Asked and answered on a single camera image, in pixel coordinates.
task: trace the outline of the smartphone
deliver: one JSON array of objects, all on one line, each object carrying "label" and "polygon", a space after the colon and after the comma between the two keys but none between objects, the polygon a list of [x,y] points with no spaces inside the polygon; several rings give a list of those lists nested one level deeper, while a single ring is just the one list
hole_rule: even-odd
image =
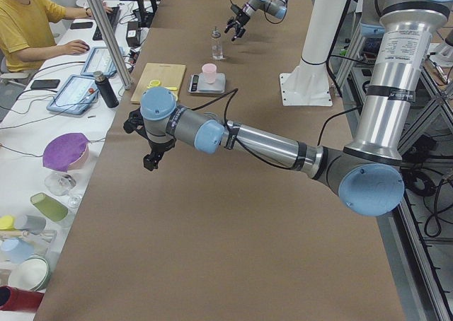
[{"label": "smartphone", "polygon": [[55,89],[58,84],[59,79],[36,79],[31,83],[30,89]]},{"label": "smartphone", "polygon": [[89,29],[93,26],[93,22],[78,22],[78,23],[72,23],[70,28],[72,30],[75,29]]}]

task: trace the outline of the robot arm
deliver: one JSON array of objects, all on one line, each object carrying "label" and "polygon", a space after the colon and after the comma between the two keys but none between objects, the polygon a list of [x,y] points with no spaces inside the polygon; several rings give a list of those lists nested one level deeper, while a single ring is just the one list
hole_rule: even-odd
[{"label": "robot arm", "polygon": [[219,123],[178,105],[165,88],[149,89],[125,130],[145,137],[151,168],[176,139],[199,151],[214,153],[219,145],[248,151],[279,168],[302,171],[322,182],[359,214],[377,216],[403,198],[396,166],[398,141],[432,33],[443,26],[453,0],[374,0],[375,16],[385,28],[356,135],[342,151],[269,134],[237,122]]},{"label": "robot arm", "polygon": [[242,8],[236,4],[231,5],[232,11],[236,14],[236,17],[231,17],[225,28],[225,33],[229,29],[234,28],[234,36],[231,40],[242,37],[245,33],[247,22],[250,17],[257,11],[263,10],[265,13],[269,13],[271,16],[277,19],[283,19],[286,14],[288,0],[248,0]]},{"label": "robot arm", "polygon": [[205,153],[214,153],[219,146],[248,151],[279,168],[306,173],[359,214],[384,214],[397,206],[403,196],[403,180],[390,165],[324,146],[308,146],[238,122],[220,124],[210,115],[178,105],[173,94],[162,87],[147,90],[141,104],[139,110],[131,112],[125,130],[145,133],[139,132],[151,146],[151,154],[144,158],[149,170],[156,169],[164,152],[181,140]]}]

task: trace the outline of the white pillar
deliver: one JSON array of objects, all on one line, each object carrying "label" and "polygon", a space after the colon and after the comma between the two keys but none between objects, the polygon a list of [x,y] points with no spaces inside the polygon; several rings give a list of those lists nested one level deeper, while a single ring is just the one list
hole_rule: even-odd
[{"label": "white pillar", "polygon": [[332,105],[323,62],[327,60],[345,4],[346,0],[315,0],[303,59],[291,74],[280,74],[283,105]]}]

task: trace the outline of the white table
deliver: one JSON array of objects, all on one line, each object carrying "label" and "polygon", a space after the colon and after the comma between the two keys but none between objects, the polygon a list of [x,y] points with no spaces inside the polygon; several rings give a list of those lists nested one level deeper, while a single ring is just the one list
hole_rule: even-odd
[{"label": "white table", "polygon": [[[109,6],[117,5],[117,1],[108,2]],[[124,1],[119,3],[121,6],[120,18],[127,13],[131,13],[132,9],[137,7],[135,2]],[[132,17],[127,17],[121,20],[116,28],[115,36],[119,46],[125,52],[129,52],[129,47],[126,43],[127,21],[132,20]],[[96,29],[96,24],[90,29],[68,30],[59,44],[65,44],[72,40],[84,40],[91,48],[104,47],[104,41],[93,41],[92,37]],[[85,61],[88,53],[78,56],[60,56],[47,60],[41,69],[48,66],[56,66],[56,64]],[[67,78],[72,74],[80,74],[83,64],[66,64],[62,66],[52,67],[43,71],[39,71],[35,79],[59,78],[59,88],[64,84]],[[121,98],[124,88],[118,75],[110,79],[110,83],[115,91],[118,99]],[[30,91],[24,93],[13,106],[16,112],[27,111],[28,106],[33,100],[43,99],[47,96],[54,95],[49,91]],[[97,103],[85,111],[80,116],[73,115],[56,115],[55,112],[46,110],[50,98],[41,101],[35,101],[31,104],[31,109],[25,115],[20,115],[15,112],[9,112],[2,123],[0,123],[0,143],[25,153],[42,155],[46,145],[56,137],[69,132],[81,132],[90,141],[102,139],[107,134],[112,120],[116,113],[116,108],[110,109],[105,105],[102,98],[99,98]],[[24,124],[22,127],[8,129]],[[75,178],[77,185],[72,190],[73,193],[83,194],[88,185],[91,173],[98,157],[102,151],[103,142],[89,144],[89,157],[80,170],[70,170],[68,173]],[[67,205],[68,196],[56,197],[51,194],[44,185],[44,179],[52,172],[48,168],[42,166],[42,158],[24,156],[13,151],[0,148],[0,216],[10,214],[18,216],[20,214],[30,214],[42,216],[42,214],[30,203],[30,197],[38,192],[44,192],[61,203]],[[67,230],[62,230],[59,225],[47,219],[46,229],[57,231],[57,237],[51,248],[51,254],[48,257],[51,267],[55,267],[59,254],[62,251],[64,241],[66,240]],[[4,312],[0,311],[0,321],[29,321],[33,319],[34,314]]]}]

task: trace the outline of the wooden cutting board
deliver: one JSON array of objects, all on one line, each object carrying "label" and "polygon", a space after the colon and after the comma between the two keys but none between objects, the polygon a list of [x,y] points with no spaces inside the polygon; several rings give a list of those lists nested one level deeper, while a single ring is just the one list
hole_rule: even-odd
[{"label": "wooden cutting board", "polygon": [[173,91],[178,97],[184,73],[185,65],[182,64],[147,63],[132,95],[131,103],[140,104],[143,92],[147,90],[149,82],[154,79],[160,80],[161,86],[175,86],[178,88],[178,90]]}]

